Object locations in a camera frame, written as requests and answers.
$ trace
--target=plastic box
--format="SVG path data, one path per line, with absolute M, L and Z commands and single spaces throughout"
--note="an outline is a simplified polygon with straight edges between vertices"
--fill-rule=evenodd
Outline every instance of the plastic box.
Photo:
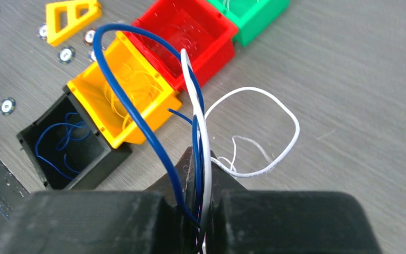
M 290 0 L 207 0 L 239 28 L 235 42 L 247 46 L 289 6 Z
M 58 173 L 52 165 L 38 158 L 35 153 L 35 144 L 44 130 L 52 124 L 64 123 L 64 117 L 69 112 L 78 114 L 72 115 L 68 122 L 85 121 L 91 130 L 90 134 L 81 141 L 70 141 L 64 150 L 57 151 L 56 146 L 64 137 L 66 127 L 65 125 L 56 126 L 43 136 L 38 151 L 40 156 L 72 180 Z M 83 133 L 73 132 L 71 136 L 73 135 L 83 137 Z M 70 92 L 63 94 L 37 121 L 18 133 L 17 138 L 47 189 L 94 189 L 131 153 L 130 145 L 127 143 L 113 149 Z M 68 169 L 64 162 L 64 155 L 66 155 L 67 165 L 74 171 L 80 172 L 79 174 Z
M 205 0 L 158 0 L 133 25 L 178 51 L 186 48 L 200 86 L 234 57 L 237 27 Z M 175 90 L 186 88 L 180 62 L 166 48 L 141 35 L 125 34 Z
M 116 39 L 104 55 L 116 79 L 153 131 L 171 117 L 168 108 L 178 110 L 181 107 L 177 92 L 122 32 L 116 32 Z M 67 86 L 111 147 L 118 148 L 124 142 L 141 144 L 145 141 L 144 134 L 127 116 L 97 62 L 69 81 Z

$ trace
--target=thin white wire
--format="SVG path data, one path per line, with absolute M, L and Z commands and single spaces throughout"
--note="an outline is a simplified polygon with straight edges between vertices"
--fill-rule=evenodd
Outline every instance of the thin white wire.
M 226 5 L 226 8 L 228 9 L 228 11 L 230 11 L 229 10 L 229 4 L 231 3 L 231 0 L 223 0 L 223 6 L 225 6 Z
M 222 157 L 222 156 L 217 157 L 217 159 L 219 161 L 224 160 L 227 163 L 229 163 L 230 164 L 229 169 L 231 171 L 237 172 L 236 168 L 234 167 L 234 160 L 236 159 L 236 152 L 237 152 L 237 145 L 236 145 L 236 140 L 235 140 L 236 138 L 242 139 L 242 140 L 245 140 L 245 141 L 248 141 L 248 142 L 252 143 L 253 145 L 255 145 L 259 149 L 259 151 L 262 153 L 262 155 L 264 156 L 264 158 L 267 160 L 268 163 L 272 162 L 272 159 L 270 158 L 270 156 L 265 152 L 265 150 L 262 148 L 262 146 L 259 143 L 257 143 L 256 141 L 254 141 L 252 139 L 249 139 L 249 138 L 245 138 L 245 137 L 242 137 L 242 136 L 239 136 L 239 135 L 234 135 L 234 136 L 231 137 L 231 140 L 233 141 L 233 146 L 234 146 L 233 159 L 230 161 L 227 158 Z
M 203 188 L 203 202 L 201 206 L 201 219 L 200 219 L 200 232 L 198 234 L 198 242 L 202 242 L 205 238 L 206 224 L 208 222 L 209 206 L 212 198 L 212 166 L 211 166 L 211 148 L 209 144 L 208 129 L 206 128 L 205 115 L 200 107 L 200 101 L 198 100 L 197 91 L 194 83 L 190 77 L 189 68 L 192 69 L 189 56 L 186 49 L 181 49 L 181 68 L 183 70 L 183 76 L 188 89 L 189 97 L 193 106 L 193 113 L 197 116 L 198 128 L 201 133 L 201 143 L 203 150 L 203 162 L 204 162 L 204 178 L 205 184 Z
M 216 101 L 211 107 L 209 107 L 208 111 L 205 114 L 205 120 L 208 118 L 209 114 L 215 109 L 215 107 L 217 105 L 219 105 L 222 101 L 224 101 L 226 98 L 228 98 L 236 93 L 248 91 L 248 90 L 264 94 L 267 97 L 269 97 L 270 99 L 272 99 L 274 102 L 276 102 L 279 105 L 279 107 L 281 107 L 290 116 L 290 118 L 292 118 L 292 120 L 295 124 L 295 134 L 293 135 L 293 138 L 290 140 L 290 143 L 287 145 L 287 147 L 284 149 L 284 151 L 282 151 L 282 153 L 278 157 L 276 157 L 276 159 L 274 161 L 272 161 L 265 168 L 263 168 L 259 171 L 253 172 L 253 173 L 243 173 L 242 174 L 242 173 L 238 173 L 237 170 L 236 171 L 233 170 L 234 159 L 236 157 L 236 146 L 235 145 L 234 145 L 233 160 L 229 163 L 230 168 L 226 167 L 217 158 L 211 157 L 211 161 L 214 162 L 215 164 L 217 164 L 223 171 L 227 172 L 228 174 L 230 174 L 234 177 L 239 177 L 239 178 L 250 178 L 250 177 L 268 173 L 271 170 L 273 170 L 273 168 L 289 153 L 289 151 L 292 149 L 292 147 L 295 145 L 296 141 L 298 140 L 298 136 L 300 134 L 300 124 L 298 122 L 297 117 L 286 106 L 284 106 L 284 104 L 282 104 L 282 102 L 280 100 L 278 100 L 275 96 L 273 96 L 269 92 L 262 90 L 260 88 L 257 88 L 257 87 L 241 87 L 241 88 L 238 88 L 236 90 L 233 90 L 233 91 L 225 94 L 222 98 L 220 98 L 218 101 Z

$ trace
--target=circular marker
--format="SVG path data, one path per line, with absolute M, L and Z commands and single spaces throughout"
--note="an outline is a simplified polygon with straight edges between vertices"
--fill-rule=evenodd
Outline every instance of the circular marker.
M 3 115 L 10 115 L 15 111 L 16 101 L 15 99 L 9 97 L 2 100 L 1 103 L 1 112 Z
M 47 38 L 48 38 L 48 26 L 46 24 L 42 24 L 38 28 L 38 38 L 40 38 L 41 40 L 47 40 Z
M 95 34 L 96 34 L 95 29 L 90 29 L 90 30 L 86 31 L 85 36 L 83 38 L 83 42 L 88 46 L 92 46 Z
M 60 60 L 60 63 L 65 65 L 70 64 L 75 56 L 76 51 L 71 46 L 64 47 L 63 49 L 61 49 L 60 53 L 58 53 L 58 59 Z
M 95 61 L 97 61 L 97 59 L 96 59 L 96 53 L 94 52 L 94 49 L 91 49 L 91 50 L 88 52 L 88 59 L 89 59 L 90 62 L 95 62 Z

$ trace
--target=yellow box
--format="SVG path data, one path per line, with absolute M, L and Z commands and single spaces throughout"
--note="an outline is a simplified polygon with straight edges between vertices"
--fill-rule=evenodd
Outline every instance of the yellow box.
M 168 108 L 178 110 L 181 107 L 177 92 L 122 32 L 116 32 L 116 39 L 104 55 L 117 81 L 153 131 L 172 115 Z M 114 95 L 97 62 L 67 85 L 113 148 L 122 142 L 141 144 L 145 141 L 136 123 L 130 116 L 126 118 L 127 111 Z

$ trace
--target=tabletop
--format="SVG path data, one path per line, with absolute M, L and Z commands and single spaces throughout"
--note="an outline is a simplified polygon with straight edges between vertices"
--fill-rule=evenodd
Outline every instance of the tabletop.
M 101 0 L 95 24 L 131 23 L 153 0 Z M 43 189 L 15 135 L 62 94 L 65 83 L 88 65 L 89 47 L 77 34 L 69 65 L 58 48 L 36 37 L 47 0 L 0 0 L 0 160 L 29 192 Z M 110 43 L 111 35 L 104 38 Z M 277 96 L 298 118 L 294 148 L 269 174 L 239 179 L 248 189 L 334 190 L 364 206 L 385 253 L 406 253 L 406 1 L 292 0 L 288 9 L 203 88 L 211 105 L 227 92 L 255 86 Z M 190 115 L 186 94 L 181 112 Z M 231 137 L 256 140 L 272 157 L 290 141 L 294 125 L 270 99 L 244 92 L 223 102 L 209 117 L 211 149 L 233 154 Z M 191 144 L 190 126 L 171 118 L 157 132 L 172 161 Z M 238 141 L 240 172 L 267 162 L 250 143 Z M 165 170 L 147 144 L 98 189 L 145 189 Z

